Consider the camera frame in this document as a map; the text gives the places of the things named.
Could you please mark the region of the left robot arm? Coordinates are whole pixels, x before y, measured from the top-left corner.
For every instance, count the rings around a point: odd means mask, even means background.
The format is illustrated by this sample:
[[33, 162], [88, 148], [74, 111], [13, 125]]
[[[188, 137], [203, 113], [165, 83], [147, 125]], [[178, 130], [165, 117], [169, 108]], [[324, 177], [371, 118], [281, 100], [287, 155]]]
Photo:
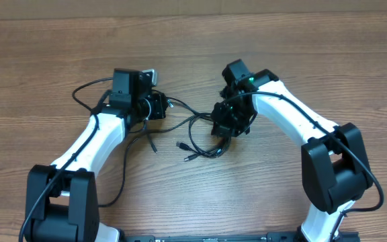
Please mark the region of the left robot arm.
[[89, 123], [72, 146], [50, 165], [28, 173], [25, 219], [19, 241], [123, 241], [121, 230], [100, 221], [96, 178], [130, 129], [165, 117], [167, 101], [153, 93], [154, 69], [115, 69]]

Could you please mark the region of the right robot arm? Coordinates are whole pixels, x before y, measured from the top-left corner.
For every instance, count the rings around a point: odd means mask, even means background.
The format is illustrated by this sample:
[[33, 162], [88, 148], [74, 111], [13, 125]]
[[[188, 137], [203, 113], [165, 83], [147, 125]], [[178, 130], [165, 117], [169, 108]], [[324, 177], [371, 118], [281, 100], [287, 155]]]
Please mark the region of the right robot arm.
[[359, 241], [341, 232], [343, 217], [372, 186], [366, 148], [352, 123], [338, 125], [293, 96], [268, 69], [251, 72], [241, 59], [225, 67], [223, 102], [214, 106], [212, 134], [224, 138], [249, 133], [257, 115], [270, 119], [300, 147], [302, 186], [311, 202], [304, 222], [290, 232], [269, 232], [266, 241]]

